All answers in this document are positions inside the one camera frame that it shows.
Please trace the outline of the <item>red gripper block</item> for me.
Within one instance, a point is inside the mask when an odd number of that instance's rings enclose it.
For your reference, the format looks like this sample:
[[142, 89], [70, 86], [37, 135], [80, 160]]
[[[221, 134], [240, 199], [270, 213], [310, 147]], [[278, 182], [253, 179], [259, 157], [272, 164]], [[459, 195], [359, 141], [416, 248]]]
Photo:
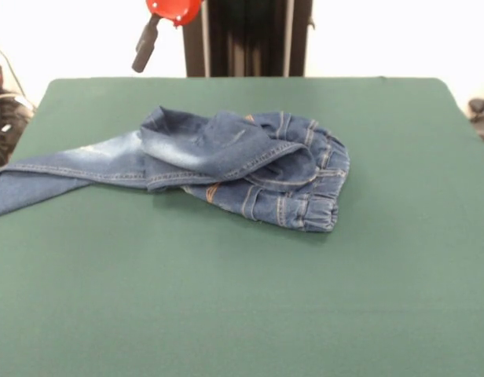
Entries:
[[144, 71], [155, 49], [159, 17], [170, 20], [174, 24], [188, 24], [198, 14], [198, 0], [146, 0], [145, 3], [152, 15], [144, 27], [135, 49], [136, 56], [132, 69], [137, 73]]

